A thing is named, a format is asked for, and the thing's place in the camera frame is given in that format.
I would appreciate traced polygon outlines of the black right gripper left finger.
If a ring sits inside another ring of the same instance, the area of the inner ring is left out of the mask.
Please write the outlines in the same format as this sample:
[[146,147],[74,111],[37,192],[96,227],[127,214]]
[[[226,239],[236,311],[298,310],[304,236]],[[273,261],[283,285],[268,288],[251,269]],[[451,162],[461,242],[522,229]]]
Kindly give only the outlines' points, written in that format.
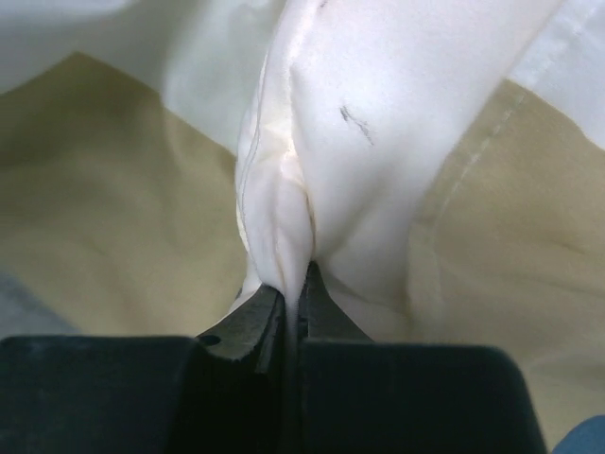
[[5,453],[273,453],[284,300],[260,287],[197,337],[1,343]]

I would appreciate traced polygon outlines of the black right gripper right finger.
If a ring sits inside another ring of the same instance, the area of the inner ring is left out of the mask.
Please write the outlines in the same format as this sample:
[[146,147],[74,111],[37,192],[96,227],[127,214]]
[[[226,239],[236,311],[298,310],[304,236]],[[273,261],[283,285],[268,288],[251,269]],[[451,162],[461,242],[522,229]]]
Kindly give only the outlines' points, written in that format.
[[299,309],[306,453],[543,453],[526,382],[489,346],[371,340],[311,264]]

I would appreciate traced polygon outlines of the blue beige white pillowcase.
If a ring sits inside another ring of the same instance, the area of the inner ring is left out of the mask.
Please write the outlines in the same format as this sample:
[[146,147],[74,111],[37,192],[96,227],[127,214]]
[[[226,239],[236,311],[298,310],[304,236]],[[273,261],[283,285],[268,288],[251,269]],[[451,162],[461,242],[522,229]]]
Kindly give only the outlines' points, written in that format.
[[[193,334],[244,290],[237,147],[289,1],[5,1],[1,281],[95,334]],[[519,364],[551,450],[604,449],[604,5],[556,1],[407,238],[405,335]]]

